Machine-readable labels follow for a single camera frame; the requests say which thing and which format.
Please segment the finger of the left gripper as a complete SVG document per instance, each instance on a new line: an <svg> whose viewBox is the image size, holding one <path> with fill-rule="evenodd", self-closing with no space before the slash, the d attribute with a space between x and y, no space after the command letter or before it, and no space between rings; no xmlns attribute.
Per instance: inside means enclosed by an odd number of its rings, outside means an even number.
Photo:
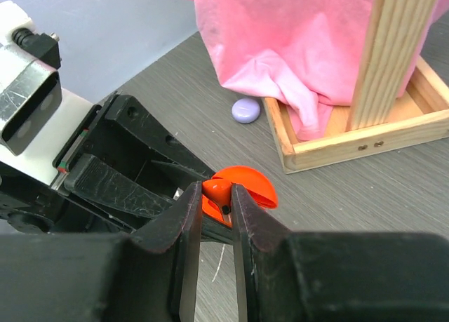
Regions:
<svg viewBox="0 0 449 322"><path fill-rule="evenodd" d="M174 204L174 200L145 189L91 154L81 156L64 186L87 201L149 219Z"/></svg>
<svg viewBox="0 0 449 322"><path fill-rule="evenodd" d="M138 154L171 180L207 180L215 173L184 146L132 95L107 99L105 118L135 143Z"/></svg>

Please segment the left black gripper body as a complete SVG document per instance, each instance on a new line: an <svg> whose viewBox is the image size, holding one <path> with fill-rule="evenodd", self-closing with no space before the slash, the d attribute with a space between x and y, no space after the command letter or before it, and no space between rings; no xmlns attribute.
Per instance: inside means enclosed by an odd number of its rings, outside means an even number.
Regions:
<svg viewBox="0 0 449 322"><path fill-rule="evenodd" d="M153 169L143 155L135 151L138 146L126 139L111 121L106 120L106 103L107 101L103 105L94 105L93 110L88 113L85 122L87 132L77 146L74 158L69 160L69 172L83 154L91 154L145 189L172 200L178 189L186 189L191 182L196 181L171 180ZM73 206L91 213L121 231L135 231L154 219L131 215L87 201L68 191L64 182L62 188L56 192Z"/></svg>

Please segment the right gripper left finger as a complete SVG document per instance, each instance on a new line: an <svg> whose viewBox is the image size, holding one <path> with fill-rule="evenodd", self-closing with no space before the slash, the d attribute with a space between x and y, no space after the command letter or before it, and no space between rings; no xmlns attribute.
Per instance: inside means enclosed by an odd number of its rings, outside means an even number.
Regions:
<svg viewBox="0 0 449 322"><path fill-rule="evenodd" d="M140 247L130 321L193 321L199 272L201 183L136 232Z"/></svg>

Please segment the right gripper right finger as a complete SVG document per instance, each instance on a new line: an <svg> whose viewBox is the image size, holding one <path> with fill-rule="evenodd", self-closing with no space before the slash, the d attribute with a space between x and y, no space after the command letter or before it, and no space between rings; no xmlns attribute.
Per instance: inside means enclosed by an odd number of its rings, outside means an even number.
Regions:
<svg viewBox="0 0 449 322"><path fill-rule="evenodd" d="M232 238L240 321L306 321L287 238L291 231L232 186Z"/></svg>

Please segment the purple earbud case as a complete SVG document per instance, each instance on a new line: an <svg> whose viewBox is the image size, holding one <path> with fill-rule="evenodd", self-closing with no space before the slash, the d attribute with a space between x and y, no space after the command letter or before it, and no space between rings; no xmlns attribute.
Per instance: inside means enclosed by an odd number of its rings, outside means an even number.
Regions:
<svg viewBox="0 0 449 322"><path fill-rule="evenodd" d="M260 105L252 98L241 98L232 106L232 117L243 124L252 123L260 115Z"/></svg>

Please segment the orange earbud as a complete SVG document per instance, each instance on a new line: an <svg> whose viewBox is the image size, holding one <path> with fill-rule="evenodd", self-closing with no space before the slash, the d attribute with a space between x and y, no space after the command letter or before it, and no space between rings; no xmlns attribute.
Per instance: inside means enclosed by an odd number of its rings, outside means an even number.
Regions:
<svg viewBox="0 0 449 322"><path fill-rule="evenodd" d="M202 183L203 195L220 210L225 220L231 213L232 183L224 179L206 180Z"/></svg>

